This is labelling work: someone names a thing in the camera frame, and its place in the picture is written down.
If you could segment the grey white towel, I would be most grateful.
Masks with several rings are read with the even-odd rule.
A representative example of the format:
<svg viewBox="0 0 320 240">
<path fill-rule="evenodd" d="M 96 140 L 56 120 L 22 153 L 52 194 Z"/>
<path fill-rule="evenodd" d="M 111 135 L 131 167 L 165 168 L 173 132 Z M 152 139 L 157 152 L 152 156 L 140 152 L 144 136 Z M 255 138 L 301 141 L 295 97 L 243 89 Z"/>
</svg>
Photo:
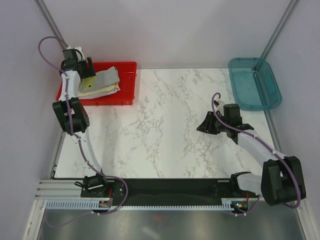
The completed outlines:
<svg viewBox="0 0 320 240">
<path fill-rule="evenodd" d="M 81 93 L 99 91 L 120 83 L 118 70 L 112 66 L 96 73 L 94 77 L 84 78 L 79 85 Z"/>
</svg>

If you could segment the pale yellow patterned towel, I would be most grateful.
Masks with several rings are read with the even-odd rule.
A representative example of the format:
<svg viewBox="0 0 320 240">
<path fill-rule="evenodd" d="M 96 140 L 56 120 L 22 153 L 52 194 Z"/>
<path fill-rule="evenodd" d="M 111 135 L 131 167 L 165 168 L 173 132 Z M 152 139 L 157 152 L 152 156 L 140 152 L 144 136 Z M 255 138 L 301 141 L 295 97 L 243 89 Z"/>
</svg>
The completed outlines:
<svg viewBox="0 0 320 240">
<path fill-rule="evenodd" d="M 92 91 L 87 91 L 87 92 L 78 92 L 78 97 L 80 99 L 84 100 L 90 100 L 90 99 L 96 99 L 96 98 L 101 98 L 109 95 L 113 95 L 120 91 L 119 84 L 112 84 L 97 90 L 92 90 Z"/>
</svg>

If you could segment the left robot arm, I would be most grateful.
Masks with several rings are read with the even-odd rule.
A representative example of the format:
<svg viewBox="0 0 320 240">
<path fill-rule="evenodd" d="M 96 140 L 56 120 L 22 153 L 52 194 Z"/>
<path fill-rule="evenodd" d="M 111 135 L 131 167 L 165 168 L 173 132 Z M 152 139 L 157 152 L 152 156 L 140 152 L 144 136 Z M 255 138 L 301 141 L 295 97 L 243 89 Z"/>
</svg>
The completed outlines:
<svg viewBox="0 0 320 240">
<path fill-rule="evenodd" d="M 85 78 L 96 75 L 90 57 L 85 57 L 80 47 L 67 47 L 62 51 L 64 60 L 59 69 L 62 78 L 61 94 L 52 104 L 53 111 L 62 130 L 68 134 L 78 148 L 82 161 L 83 182 L 75 184 L 85 193 L 105 197 L 110 186 L 93 151 L 89 136 L 90 120 L 79 99 L 79 87 Z"/>
</svg>

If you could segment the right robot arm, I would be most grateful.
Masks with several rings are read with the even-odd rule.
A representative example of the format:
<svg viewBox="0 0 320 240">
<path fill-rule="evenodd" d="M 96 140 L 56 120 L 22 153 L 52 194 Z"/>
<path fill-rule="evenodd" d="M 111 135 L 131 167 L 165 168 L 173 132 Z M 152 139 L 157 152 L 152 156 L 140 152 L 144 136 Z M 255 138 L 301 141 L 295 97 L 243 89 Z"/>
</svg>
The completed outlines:
<svg viewBox="0 0 320 240">
<path fill-rule="evenodd" d="M 262 140 L 250 124 L 243 123 L 237 104 L 214 101 L 213 106 L 222 107 L 222 111 L 207 112 L 196 130 L 210 135 L 225 133 L 262 167 L 261 175 L 250 171 L 232 174 L 229 193 L 241 197 L 246 192 L 252 192 L 261 195 L 270 206 L 295 202 L 297 208 L 307 196 L 300 160 L 295 156 L 286 156 Z"/>
</svg>

